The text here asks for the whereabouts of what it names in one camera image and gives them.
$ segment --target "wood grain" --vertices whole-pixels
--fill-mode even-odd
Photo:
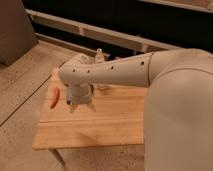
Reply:
[[[79,105],[74,114],[66,104],[66,87],[55,69],[49,83],[34,149],[72,148],[106,145],[143,144],[143,110],[145,88],[110,85],[108,90],[94,89],[96,112]],[[60,88],[60,99],[54,109],[54,87]]]

